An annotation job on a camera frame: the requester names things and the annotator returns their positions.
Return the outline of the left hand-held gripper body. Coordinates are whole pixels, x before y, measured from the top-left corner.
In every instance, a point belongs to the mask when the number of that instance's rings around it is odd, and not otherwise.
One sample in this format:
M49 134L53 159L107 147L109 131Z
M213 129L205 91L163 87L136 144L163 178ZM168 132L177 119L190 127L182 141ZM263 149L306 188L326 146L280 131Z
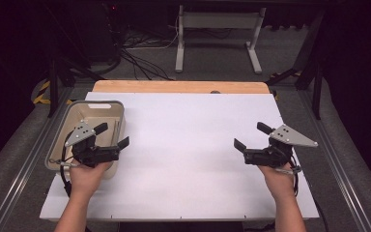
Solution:
M72 157L89 167L119 159L121 150L117 145L101 147L96 144L96 140L94 128L82 120L67 137L65 147L71 147Z

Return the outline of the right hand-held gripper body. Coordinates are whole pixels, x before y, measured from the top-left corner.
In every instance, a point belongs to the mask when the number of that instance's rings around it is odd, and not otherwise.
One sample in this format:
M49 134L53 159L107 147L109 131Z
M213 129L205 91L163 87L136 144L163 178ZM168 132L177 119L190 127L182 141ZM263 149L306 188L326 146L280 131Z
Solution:
M274 129L269 137L269 146L264 149L247 148L243 152L244 162L279 168L293 161L293 147L317 147L318 143L311 140L287 125Z

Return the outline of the beige plastic bin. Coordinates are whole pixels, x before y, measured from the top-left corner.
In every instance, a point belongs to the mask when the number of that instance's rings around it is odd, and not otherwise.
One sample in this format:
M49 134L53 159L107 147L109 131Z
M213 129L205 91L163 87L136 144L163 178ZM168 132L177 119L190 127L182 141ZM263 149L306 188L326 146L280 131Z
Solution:
M62 118L61 126L57 130L55 139L52 142L49 153L45 159L45 166L52 171L60 172L62 166L65 167L66 174L69 174L68 165L73 159L71 147L65 147L65 141L76 125L84 120L92 128L106 123L108 119L120 118L119 141L125 138L125 108L119 101L75 101L67 109ZM96 144L101 147L105 145L104 132L97 136ZM117 170L117 161L110 161L111 166L105 171L103 178L112 178Z

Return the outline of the person's left hand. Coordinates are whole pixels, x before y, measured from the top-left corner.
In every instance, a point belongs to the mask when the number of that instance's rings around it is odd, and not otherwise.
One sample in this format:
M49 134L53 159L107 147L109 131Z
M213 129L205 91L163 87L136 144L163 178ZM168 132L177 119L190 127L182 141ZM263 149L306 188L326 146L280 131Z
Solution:
M103 162L96 167L79 164L70 169L71 198L90 199L100 186L104 172L111 166L110 162Z

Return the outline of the person's right hand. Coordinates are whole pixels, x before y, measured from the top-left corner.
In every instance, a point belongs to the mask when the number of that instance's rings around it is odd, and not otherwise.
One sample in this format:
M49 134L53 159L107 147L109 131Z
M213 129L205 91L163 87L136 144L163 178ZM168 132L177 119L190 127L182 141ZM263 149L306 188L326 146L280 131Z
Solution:
M294 177L268 166L259 166L264 175L266 185L275 201L292 199L295 197Z

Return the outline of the white board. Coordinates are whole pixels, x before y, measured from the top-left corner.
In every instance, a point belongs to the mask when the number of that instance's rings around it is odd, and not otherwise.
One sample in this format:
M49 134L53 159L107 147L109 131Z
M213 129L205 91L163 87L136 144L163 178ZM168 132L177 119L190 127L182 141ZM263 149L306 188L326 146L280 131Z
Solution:
M234 147L268 146L260 122L283 120L271 94L95 93L124 106L129 145L116 174L100 184L88 216L107 221L252 220L273 218L260 170Z

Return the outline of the black metal stand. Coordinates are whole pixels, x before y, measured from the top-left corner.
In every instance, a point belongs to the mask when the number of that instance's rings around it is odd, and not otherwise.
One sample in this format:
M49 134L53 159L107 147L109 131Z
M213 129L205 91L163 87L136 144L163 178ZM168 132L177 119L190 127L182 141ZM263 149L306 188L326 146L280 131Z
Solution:
M309 31L304 39L300 48L300 52L291 69L283 73L277 73L266 81L268 86L275 85L276 83L286 79L287 77L300 72L295 87L297 90L306 90L311 83L314 83L313 97L312 97L312 112L315 117L320 120L320 101L322 92L322 68L318 59L315 44L317 42L320 26L323 22L325 10L319 10L312 21Z
M60 104L59 97L59 84L58 81L61 81L65 87L73 87L75 83L75 78L71 73L71 69L77 70L89 78L99 81L103 80L103 77L100 75L89 71L86 68L78 65L74 61L66 57L57 57L52 58L49 63L49 94L50 94L50 110L48 117L52 117L58 109Z

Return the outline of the wooden table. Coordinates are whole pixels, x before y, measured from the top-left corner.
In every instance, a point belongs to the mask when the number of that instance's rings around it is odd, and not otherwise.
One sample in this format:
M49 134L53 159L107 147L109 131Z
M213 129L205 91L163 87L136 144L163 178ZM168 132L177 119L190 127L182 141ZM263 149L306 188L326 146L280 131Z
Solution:
M200 93L269 94L264 82L235 81L163 81L163 80L100 80L95 93Z

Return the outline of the white metal stand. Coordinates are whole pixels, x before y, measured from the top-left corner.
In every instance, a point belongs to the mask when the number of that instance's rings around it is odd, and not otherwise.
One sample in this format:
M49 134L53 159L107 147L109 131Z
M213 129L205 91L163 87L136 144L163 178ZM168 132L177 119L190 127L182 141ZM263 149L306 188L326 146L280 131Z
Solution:
M177 33L178 45L175 72L181 73L185 59L185 29L251 29L252 37L245 43L245 48L255 73L262 68L256 54L256 44L266 15L266 8L254 13L203 13L188 12L181 5L178 12Z

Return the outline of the aluminium rail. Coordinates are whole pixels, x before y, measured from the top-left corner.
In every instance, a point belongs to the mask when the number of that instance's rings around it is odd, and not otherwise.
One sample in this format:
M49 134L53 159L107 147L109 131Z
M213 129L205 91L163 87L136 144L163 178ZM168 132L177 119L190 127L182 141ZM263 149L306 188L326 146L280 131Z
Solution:
M328 165L330 166L340 191L348 205L359 232L371 232L371 221L368 218L361 202L357 196L355 188L340 162L337 153L331 143L328 133L321 120L318 120L312 109L311 98L304 91L298 91L300 100L305 111L310 117L311 124L319 136L319 145L324 150Z
M0 232L6 224L14 206L22 194L35 166L41 156L42 150L45 146L49 133L54 128L55 122L60 118L61 111L66 108L66 101L69 99L73 88L66 87L60 92L59 106L54 111L53 115L45 118L42 129L36 137L36 141L31 148L28 156L23 161L23 164L17 174L14 176L11 186L0 205Z

